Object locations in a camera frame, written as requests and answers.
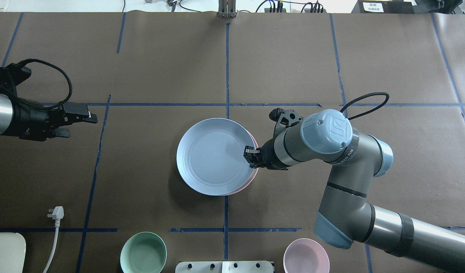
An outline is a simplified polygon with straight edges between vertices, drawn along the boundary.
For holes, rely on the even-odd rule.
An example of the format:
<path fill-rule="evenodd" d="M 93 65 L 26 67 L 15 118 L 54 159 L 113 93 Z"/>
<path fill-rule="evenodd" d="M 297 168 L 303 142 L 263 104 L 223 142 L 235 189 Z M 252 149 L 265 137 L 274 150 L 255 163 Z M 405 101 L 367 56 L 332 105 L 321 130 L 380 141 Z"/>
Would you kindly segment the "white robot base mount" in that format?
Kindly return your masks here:
<path fill-rule="evenodd" d="M 188 261 L 180 262 L 176 273 L 274 273 L 273 262 L 247 261 Z"/>

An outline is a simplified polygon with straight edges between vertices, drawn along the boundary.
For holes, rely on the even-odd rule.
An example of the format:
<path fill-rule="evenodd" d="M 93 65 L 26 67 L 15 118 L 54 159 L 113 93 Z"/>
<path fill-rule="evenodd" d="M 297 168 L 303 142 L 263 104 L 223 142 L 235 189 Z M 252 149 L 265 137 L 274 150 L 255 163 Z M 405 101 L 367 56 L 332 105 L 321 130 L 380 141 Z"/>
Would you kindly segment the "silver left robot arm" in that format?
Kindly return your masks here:
<path fill-rule="evenodd" d="M 31 141 L 69 138 L 67 126 L 78 122 L 98 123 L 98 118 L 84 103 L 65 102 L 44 107 L 35 101 L 0 93 L 0 135 Z M 255 138 L 246 128 L 222 118 L 205 119 L 188 129 L 180 141 L 178 152 L 186 145 L 204 145 L 217 133 L 227 134 L 229 139 L 214 142 L 215 147 L 225 146 L 229 153 L 243 154 L 245 158 L 259 152 Z"/>

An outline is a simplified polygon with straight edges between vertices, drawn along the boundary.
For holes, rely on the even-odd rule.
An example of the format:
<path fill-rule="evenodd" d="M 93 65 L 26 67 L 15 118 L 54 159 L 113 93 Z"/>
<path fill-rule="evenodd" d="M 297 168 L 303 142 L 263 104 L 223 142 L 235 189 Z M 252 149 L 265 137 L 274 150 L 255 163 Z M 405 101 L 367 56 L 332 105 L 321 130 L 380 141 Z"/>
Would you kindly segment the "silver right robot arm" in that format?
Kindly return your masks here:
<path fill-rule="evenodd" d="M 224 182 L 243 181 L 240 168 L 225 157 L 243 158 L 244 145 L 226 149 L 218 141 L 230 133 L 206 137 L 199 129 L 191 141 L 179 142 L 186 129 L 208 120 L 225 121 L 225 107 L 111 106 L 104 108 L 104 126 L 82 126 L 79 137 L 95 129 L 99 148 L 91 182 L 77 168 L 64 181 L 73 185 L 63 192 L 70 212 L 82 209 L 82 245 L 78 273 L 112 272 L 118 249 L 136 231 L 163 235 L 169 248 L 164 272 L 182 260 L 267 259 L 280 261 L 286 239 L 315 237 L 344 256 L 331 259 L 331 272 L 360 272 L 355 246 L 388 253 L 400 266 L 404 259 L 465 273 L 465 250 L 433 239 L 438 228 L 421 236 L 415 218 L 382 209 L 371 202 L 371 188 L 378 182 L 391 185 L 378 198 L 397 201 L 396 207 L 412 205 L 422 212 L 437 213 L 448 207 L 465 216 L 441 192 L 441 185 L 461 189 L 465 197 L 465 149 L 452 152 L 445 144 L 460 146 L 462 132 L 453 122 L 450 107 L 388 108 L 383 116 L 395 122 L 388 137 L 400 152 L 393 173 L 382 175 L 381 143 L 366 129 L 352 128 L 351 146 L 336 159 L 295 163 L 286 171 L 259 168 L 257 178 L 238 194 L 200 193 L 195 185 L 216 189 Z"/>

